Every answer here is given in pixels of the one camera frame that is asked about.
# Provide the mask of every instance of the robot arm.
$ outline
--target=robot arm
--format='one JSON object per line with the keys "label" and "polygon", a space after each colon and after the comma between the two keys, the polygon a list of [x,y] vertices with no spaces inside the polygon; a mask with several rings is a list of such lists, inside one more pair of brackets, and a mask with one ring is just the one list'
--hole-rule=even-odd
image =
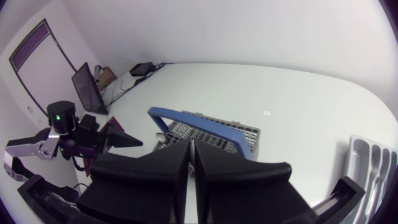
{"label": "robot arm", "polygon": [[10,140],[4,153],[4,168],[16,181],[28,181],[34,174],[26,169],[18,157],[37,156],[53,160],[60,149],[62,156],[69,160],[75,156],[94,159],[106,152],[104,148],[141,146],[142,142],[118,130],[112,125],[105,132],[97,132],[94,116],[85,115],[78,122],[75,105],[68,101],[52,103],[47,107],[49,128],[29,138]]}
{"label": "robot arm", "polygon": [[33,173],[27,170],[18,157],[37,156],[53,160],[57,155],[60,136],[53,128],[45,128],[34,137],[10,140],[4,153],[4,168],[16,181],[26,182]]}

